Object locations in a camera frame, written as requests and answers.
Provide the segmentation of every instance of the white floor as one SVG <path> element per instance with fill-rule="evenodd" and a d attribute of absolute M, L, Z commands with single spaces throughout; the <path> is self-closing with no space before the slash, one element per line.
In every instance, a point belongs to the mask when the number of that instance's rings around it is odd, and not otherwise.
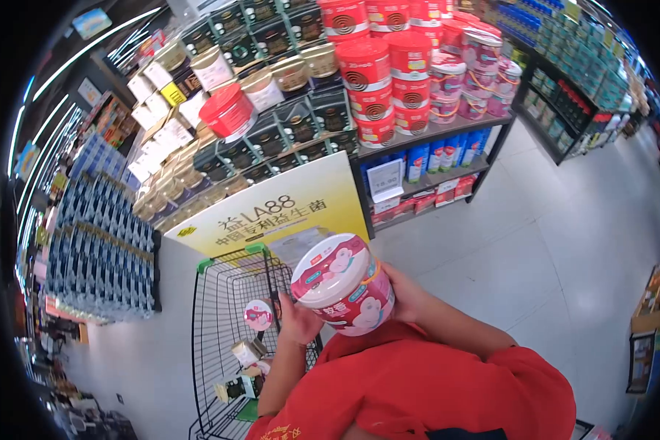
<path fill-rule="evenodd" d="M 643 128 L 555 167 L 516 121 L 471 204 L 384 230 L 371 248 L 536 350 L 572 384 L 578 418 L 614 430 L 633 404 L 628 322 L 660 261 L 654 139 Z M 163 312 L 89 327 L 89 346 L 67 350 L 69 378 L 129 417 L 142 440 L 184 439 L 196 414 L 191 307 L 203 256 L 170 241 L 159 254 Z"/>

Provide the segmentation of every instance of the red container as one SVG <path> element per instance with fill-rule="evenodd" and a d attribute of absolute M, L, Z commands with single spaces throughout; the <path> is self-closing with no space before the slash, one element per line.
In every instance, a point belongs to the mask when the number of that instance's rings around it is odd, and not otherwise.
<path fill-rule="evenodd" d="M 373 92 L 391 84 L 386 41 L 376 38 L 346 41 L 337 45 L 335 56 L 347 90 Z"/>
<path fill-rule="evenodd" d="M 501 29 L 499 29 L 496 26 L 492 26 L 489 23 L 484 23 L 484 22 L 479 21 L 479 22 L 470 23 L 470 25 L 473 28 L 477 28 L 479 30 L 484 30 L 484 31 L 489 32 L 490 34 L 496 35 L 497 37 L 501 37 Z"/>
<path fill-rule="evenodd" d="M 440 40 L 443 38 L 442 27 L 412 26 L 411 31 L 425 35 L 433 44 L 433 49 L 440 49 Z"/>
<path fill-rule="evenodd" d="M 374 32 L 398 32 L 410 28 L 408 3 L 405 0 L 365 0 Z"/>
<path fill-rule="evenodd" d="M 462 32 L 469 25 L 458 20 L 443 20 L 443 40 L 440 50 L 448 54 L 462 56 Z"/>
<path fill-rule="evenodd" d="M 402 80 L 419 81 L 428 77 L 432 41 L 418 32 L 391 32 L 388 42 L 391 76 Z"/>
<path fill-rule="evenodd" d="M 353 40 L 370 29 L 364 0 L 318 0 L 325 35 L 329 41 Z"/>
<path fill-rule="evenodd" d="M 379 120 L 361 120 L 356 119 L 357 133 L 359 134 L 360 144 L 368 148 L 381 148 L 387 146 L 395 132 L 393 131 L 394 112 L 389 112 L 388 116 Z"/>
<path fill-rule="evenodd" d="M 225 142 L 232 142 L 252 128 L 257 121 L 257 111 L 242 92 L 240 84 L 233 83 L 210 95 L 198 117 L 216 136 L 224 138 Z"/>
<path fill-rule="evenodd" d="M 379 120 L 391 112 L 391 86 L 374 92 L 348 90 L 352 116 L 359 120 Z"/>
<path fill-rule="evenodd" d="M 477 23 L 480 22 L 479 17 L 474 14 L 455 11 L 452 13 L 452 18 L 459 21 L 464 21 L 466 23 Z"/>
<path fill-rule="evenodd" d="M 430 101 L 430 79 L 406 81 L 393 78 L 393 104 L 400 109 L 420 109 Z"/>
<path fill-rule="evenodd" d="M 445 0 L 409 0 L 411 25 L 439 28 L 440 19 L 447 10 Z"/>
<path fill-rule="evenodd" d="M 501 38 L 496 35 L 468 27 L 462 33 L 462 59 L 466 62 L 466 68 L 497 72 L 502 45 Z"/>
<path fill-rule="evenodd" d="M 428 129 L 430 107 L 396 109 L 396 131 L 408 136 L 420 135 Z"/>

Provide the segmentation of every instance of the shopping cart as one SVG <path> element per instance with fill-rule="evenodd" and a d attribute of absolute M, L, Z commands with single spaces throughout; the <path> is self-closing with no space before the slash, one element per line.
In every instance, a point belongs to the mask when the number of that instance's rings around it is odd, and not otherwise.
<path fill-rule="evenodd" d="M 269 350 L 266 357 L 273 357 L 281 330 L 276 305 L 280 305 L 279 294 L 290 293 L 291 274 L 287 265 L 270 256 L 263 243 L 198 264 L 191 323 L 198 420 L 188 430 L 189 439 L 236 440 L 247 434 L 252 425 L 250 400 L 238 397 L 224 403 L 216 397 L 214 385 L 242 370 L 231 352 L 238 341 L 256 337 Z M 274 323 L 266 331 L 252 330 L 243 319 L 245 306 L 253 299 L 270 299 L 274 303 Z M 315 365 L 321 349 L 318 336 L 306 352 L 308 368 Z"/>

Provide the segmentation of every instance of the pink lid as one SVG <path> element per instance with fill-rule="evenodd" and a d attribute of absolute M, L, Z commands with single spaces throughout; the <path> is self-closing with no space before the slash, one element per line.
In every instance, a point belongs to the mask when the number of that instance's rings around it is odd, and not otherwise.
<path fill-rule="evenodd" d="M 355 234 L 336 234 L 313 246 L 291 277 L 291 293 L 309 308 L 321 308 L 353 293 L 373 257 Z"/>
<path fill-rule="evenodd" d="M 447 73 L 449 75 L 460 75 L 465 73 L 466 64 L 458 56 L 452 54 L 436 53 L 433 54 L 431 69 L 440 73 Z"/>

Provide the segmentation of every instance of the red canister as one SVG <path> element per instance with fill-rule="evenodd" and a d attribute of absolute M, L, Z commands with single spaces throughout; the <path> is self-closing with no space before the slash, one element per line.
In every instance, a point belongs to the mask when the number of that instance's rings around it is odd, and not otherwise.
<path fill-rule="evenodd" d="M 409 0 L 411 25 L 439 28 L 440 19 L 447 10 L 445 0 Z"/>
<path fill-rule="evenodd" d="M 406 81 L 393 78 L 393 104 L 402 109 L 420 109 L 430 99 L 430 79 Z"/>
<path fill-rule="evenodd" d="M 257 111 L 240 84 L 233 83 L 215 91 L 202 105 L 198 117 L 225 142 L 236 141 L 257 121 Z"/>
<path fill-rule="evenodd" d="M 318 0 L 325 35 L 329 41 L 353 40 L 370 30 L 364 0 Z"/>
<path fill-rule="evenodd" d="M 394 111 L 379 120 L 355 120 L 360 144 L 368 148 L 381 148 L 387 146 L 393 139 Z"/>
<path fill-rule="evenodd" d="M 391 84 L 386 41 L 376 38 L 346 41 L 337 45 L 335 56 L 346 89 L 372 92 Z"/>
<path fill-rule="evenodd" d="M 384 37 L 388 42 L 391 76 L 418 81 L 428 77 L 432 41 L 418 32 L 392 32 Z"/>
<path fill-rule="evenodd" d="M 373 92 L 348 90 L 352 116 L 359 120 L 379 120 L 391 113 L 391 86 Z"/>
<path fill-rule="evenodd" d="M 408 3 L 401 0 L 365 0 L 374 32 L 398 32 L 410 27 Z"/>
<path fill-rule="evenodd" d="M 458 20 L 443 20 L 443 40 L 440 50 L 448 54 L 462 55 L 462 32 L 469 25 Z"/>
<path fill-rule="evenodd" d="M 443 38 L 442 27 L 412 26 L 411 31 L 425 35 L 433 44 L 433 49 L 440 49 L 440 40 Z"/>
<path fill-rule="evenodd" d="M 453 12 L 452 18 L 466 23 L 476 23 L 481 21 L 479 20 L 479 17 L 477 17 L 475 14 L 460 12 L 460 11 Z"/>
<path fill-rule="evenodd" d="M 420 135 L 428 128 L 430 107 L 396 109 L 396 131 L 408 136 Z"/>

